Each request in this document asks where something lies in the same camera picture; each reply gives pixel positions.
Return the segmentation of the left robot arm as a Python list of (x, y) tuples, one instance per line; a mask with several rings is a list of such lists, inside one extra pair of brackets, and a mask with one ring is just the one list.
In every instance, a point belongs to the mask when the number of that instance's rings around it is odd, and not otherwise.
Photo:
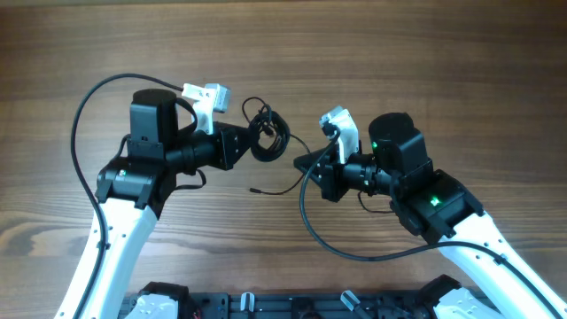
[(179, 174), (201, 167), (230, 170), (248, 147), (246, 128), (214, 121), (226, 112), (230, 90), (218, 83), (184, 84), (176, 95), (143, 89), (130, 108), (128, 153), (109, 161), (97, 178), (89, 238), (59, 318), (114, 318), (138, 256), (153, 232)]

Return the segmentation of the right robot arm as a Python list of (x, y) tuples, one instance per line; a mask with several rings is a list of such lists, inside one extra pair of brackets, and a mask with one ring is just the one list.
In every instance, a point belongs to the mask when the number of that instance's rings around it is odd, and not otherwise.
[(400, 224), (424, 245), (375, 261), (438, 250), (489, 299), (483, 303), (450, 276), (429, 282), (416, 299), (422, 318), (564, 318), (566, 303), (519, 256), (481, 202), (457, 179), (436, 169), (423, 134), (407, 113), (386, 113), (369, 124), (371, 151), (361, 151), (350, 113), (337, 108), (319, 124), (329, 144), (297, 157), (322, 197), (338, 202), (349, 190), (390, 198)]

